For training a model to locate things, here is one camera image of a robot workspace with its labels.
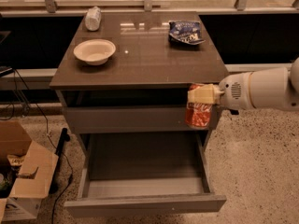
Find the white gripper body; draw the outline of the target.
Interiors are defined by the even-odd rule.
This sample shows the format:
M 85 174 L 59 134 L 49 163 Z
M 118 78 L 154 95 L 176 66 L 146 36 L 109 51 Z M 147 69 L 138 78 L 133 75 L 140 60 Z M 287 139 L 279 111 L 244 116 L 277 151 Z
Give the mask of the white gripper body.
M 249 78 L 250 73 L 234 74 L 226 77 L 219 84 L 223 95 L 221 105 L 232 109 L 252 109 L 249 98 Z

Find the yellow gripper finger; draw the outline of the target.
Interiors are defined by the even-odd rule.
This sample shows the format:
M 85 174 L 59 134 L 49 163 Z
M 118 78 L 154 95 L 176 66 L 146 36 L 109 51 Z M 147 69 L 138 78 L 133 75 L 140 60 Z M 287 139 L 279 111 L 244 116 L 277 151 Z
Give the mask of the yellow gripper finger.
M 188 102 L 194 104 L 214 105 L 220 102 L 224 94 L 218 85 L 206 84 L 188 91 Z

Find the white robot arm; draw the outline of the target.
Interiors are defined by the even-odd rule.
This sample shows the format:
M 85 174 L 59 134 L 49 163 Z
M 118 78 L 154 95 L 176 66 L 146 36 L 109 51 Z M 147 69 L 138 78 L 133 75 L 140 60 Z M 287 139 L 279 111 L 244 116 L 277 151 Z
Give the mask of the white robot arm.
M 274 108 L 299 110 L 299 58 L 290 69 L 234 74 L 218 85 L 205 84 L 188 91 L 192 104 L 220 105 L 231 110 Z

